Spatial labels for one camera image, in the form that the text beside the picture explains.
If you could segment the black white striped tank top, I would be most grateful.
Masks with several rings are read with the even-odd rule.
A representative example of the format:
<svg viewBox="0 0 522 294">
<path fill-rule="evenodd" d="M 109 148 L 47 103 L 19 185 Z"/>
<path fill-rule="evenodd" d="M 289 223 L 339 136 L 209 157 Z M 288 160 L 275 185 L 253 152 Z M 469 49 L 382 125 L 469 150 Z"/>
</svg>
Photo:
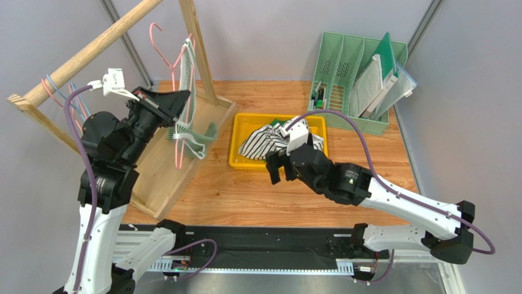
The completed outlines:
<svg viewBox="0 0 522 294">
<path fill-rule="evenodd" d="M 289 125 L 286 130 L 290 130 L 290 128 L 296 124 L 297 121 L 301 119 L 298 119 L 298 117 L 294 117 L 290 120 L 291 125 Z M 248 138 L 241 144 L 239 154 L 246 157 L 247 159 L 252 160 L 263 160 L 264 150 L 266 147 L 266 134 L 267 129 L 269 128 L 269 124 L 264 125 L 263 127 L 257 129 L 254 131 Z M 318 135 L 314 135 L 310 133 L 309 131 L 309 137 L 308 137 L 308 143 L 307 145 L 312 146 L 314 149 L 322 151 L 323 150 L 323 143 L 324 139 L 319 137 Z"/>
</svg>

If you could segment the green white striped tank top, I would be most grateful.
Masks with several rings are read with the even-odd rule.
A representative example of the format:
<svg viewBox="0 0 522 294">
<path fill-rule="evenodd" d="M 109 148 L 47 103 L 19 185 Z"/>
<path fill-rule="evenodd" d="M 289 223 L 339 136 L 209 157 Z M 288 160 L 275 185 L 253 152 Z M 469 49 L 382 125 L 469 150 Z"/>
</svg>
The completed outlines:
<svg viewBox="0 0 522 294">
<path fill-rule="evenodd" d="M 209 145 L 217 140 L 218 137 L 218 127 L 215 122 L 211 122 L 208 125 L 208 128 L 205 133 L 201 134 L 194 130 L 194 118 L 195 111 L 197 109 L 197 101 L 196 101 L 196 93 L 197 90 L 195 88 L 195 68 L 196 68 L 196 58 L 195 58 L 195 45 L 194 49 L 190 48 L 190 58 L 186 55 L 183 56 L 184 61 L 184 70 L 186 74 L 189 75 L 191 70 L 189 69 L 188 62 L 189 59 L 194 60 L 194 75 L 192 82 L 192 89 L 189 90 L 191 92 L 191 96 L 187 101 L 185 108 L 178 120 L 175 124 L 177 125 L 177 134 L 175 135 L 180 139 L 180 144 L 182 139 L 185 139 L 184 143 L 184 156 L 192 156 L 198 159 L 204 159 L 207 155 Z M 187 86 L 182 86 L 180 90 L 188 90 Z M 168 133 L 172 134 L 171 127 L 168 129 Z M 174 145 L 174 141 L 172 139 L 167 138 L 168 141 L 172 142 Z"/>
</svg>

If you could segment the pink wire hanger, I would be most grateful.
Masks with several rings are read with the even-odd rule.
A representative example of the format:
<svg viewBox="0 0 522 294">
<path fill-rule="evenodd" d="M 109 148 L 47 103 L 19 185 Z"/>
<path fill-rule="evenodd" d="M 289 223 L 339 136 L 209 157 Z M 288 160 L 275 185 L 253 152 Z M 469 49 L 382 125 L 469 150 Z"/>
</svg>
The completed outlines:
<svg viewBox="0 0 522 294">
<path fill-rule="evenodd" d="M 51 84 L 49 83 L 49 81 L 46 78 L 41 79 L 40 83 L 42 84 L 45 92 L 49 95 L 49 97 L 52 99 L 52 101 L 54 103 L 56 103 L 63 110 L 66 99 L 63 99 L 58 93 L 55 92 L 55 90 L 51 87 Z M 73 100 L 71 101 L 70 106 L 69 106 L 70 114 L 73 117 L 73 120 L 74 120 L 74 123 L 76 124 L 77 129 L 80 132 L 83 132 L 81 129 L 83 124 L 78 120 L 78 118 L 80 118 L 82 122 L 85 122 L 85 121 L 81 118 L 80 112 L 73 108 L 73 106 L 74 106 Z"/>
<path fill-rule="evenodd" d="M 192 82 L 193 82 L 193 75 L 194 75 L 194 60 L 190 60 L 188 62 L 189 69 L 191 70 L 190 74 L 187 75 L 186 71 L 184 70 L 184 61 L 183 56 L 186 55 L 188 58 L 190 58 L 190 48 L 192 50 L 194 49 L 194 35 L 193 33 L 190 33 L 187 37 L 187 39 L 184 42 L 184 45 L 181 47 L 180 54 L 178 55 L 176 61 L 172 64 L 168 61 L 168 59 L 161 53 L 161 51 L 156 46 L 156 43 L 154 41 L 154 34 L 153 29 L 157 28 L 160 31 L 163 31 L 163 29 L 157 24 L 157 23 L 151 23 L 149 26 L 149 37 L 151 44 L 155 51 L 159 54 L 163 62 L 168 66 L 170 72 L 171 72 L 171 78 L 172 78 L 172 91 L 180 90 L 182 86 L 187 86 L 188 90 L 192 89 Z M 175 70 L 177 65 L 180 64 L 180 80 L 179 80 L 179 87 L 176 88 L 176 74 Z M 177 125 L 175 127 L 171 128 L 172 134 L 168 133 L 167 138 L 172 139 L 175 143 L 175 167 L 180 170 L 183 167 L 183 158 L 184 158 L 184 143 L 185 139 L 182 139 L 180 144 L 180 139 L 176 137 L 177 134 Z"/>
</svg>

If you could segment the blue wire hanger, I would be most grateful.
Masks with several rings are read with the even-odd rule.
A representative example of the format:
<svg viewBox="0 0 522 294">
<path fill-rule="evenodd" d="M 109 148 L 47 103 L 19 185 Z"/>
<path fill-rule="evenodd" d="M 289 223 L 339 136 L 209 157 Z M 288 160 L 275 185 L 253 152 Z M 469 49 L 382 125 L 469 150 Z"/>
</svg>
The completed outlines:
<svg viewBox="0 0 522 294">
<path fill-rule="evenodd" d="M 59 88 L 54 84 L 54 82 L 51 80 L 49 75 L 45 76 L 46 79 L 51 84 L 51 87 L 55 90 L 56 93 L 58 93 L 63 99 L 66 99 L 65 95 L 59 90 Z M 73 108 L 80 112 L 81 118 L 85 121 L 90 115 L 89 108 L 87 107 L 85 100 L 81 95 L 78 95 L 73 100 L 74 106 Z"/>
</svg>

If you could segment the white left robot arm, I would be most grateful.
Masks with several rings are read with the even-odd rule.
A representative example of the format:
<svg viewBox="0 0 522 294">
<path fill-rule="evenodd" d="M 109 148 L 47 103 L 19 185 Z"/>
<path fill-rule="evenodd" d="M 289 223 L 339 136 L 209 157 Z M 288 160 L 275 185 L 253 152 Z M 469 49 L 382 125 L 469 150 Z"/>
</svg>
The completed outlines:
<svg viewBox="0 0 522 294">
<path fill-rule="evenodd" d="M 137 162 L 158 129 L 177 123 L 190 95 L 188 90 L 135 88 L 126 118 L 100 111 L 84 122 L 82 134 L 74 135 L 86 167 L 78 192 L 80 232 L 70 276 L 59 293 L 133 293 L 161 256 L 187 249 L 185 225 L 164 219 L 135 249 L 113 260 L 139 176 Z"/>
</svg>

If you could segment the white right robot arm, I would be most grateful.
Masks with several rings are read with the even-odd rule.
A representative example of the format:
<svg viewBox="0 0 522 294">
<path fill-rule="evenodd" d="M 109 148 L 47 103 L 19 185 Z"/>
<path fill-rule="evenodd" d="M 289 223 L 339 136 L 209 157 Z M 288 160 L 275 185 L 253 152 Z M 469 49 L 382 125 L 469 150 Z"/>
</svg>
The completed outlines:
<svg viewBox="0 0 522 294">
<path fill-rule="evenodd" d="M 311 190 L 342 205 L 362 206 L 397 216 L 407 225 L 356 224 L 350 246 L 356 251 L 390 249 L 426 251 L 444 262 L 465 264 L 472 254 L 474 235 L 470 224 L 475 205 L 468 201 L 444 203 L 398 187 L 371 170 L 352 163 L 334 163 L 322 151 L 303 144 L 288 153 L 269 152 L 266 167 L 271 182 L 298 179 Z"/>
</svg>

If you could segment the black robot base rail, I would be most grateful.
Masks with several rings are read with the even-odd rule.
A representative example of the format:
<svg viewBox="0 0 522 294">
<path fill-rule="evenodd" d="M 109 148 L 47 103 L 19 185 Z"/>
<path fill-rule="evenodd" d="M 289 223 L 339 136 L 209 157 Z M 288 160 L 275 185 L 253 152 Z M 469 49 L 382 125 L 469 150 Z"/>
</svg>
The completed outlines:
<svg viewBox="0 0 522 294">
<path fill-rule="evenodd" d="M 388 250 L 357 248 L 351 236 L 350 228 L 188 226 L 181 244 L 205 243 L 159 257 L 149 270 L 192 273 L 208 262 L 208 273 L 351 275 L 355 261 L 389 260 Z"/>
</svg>

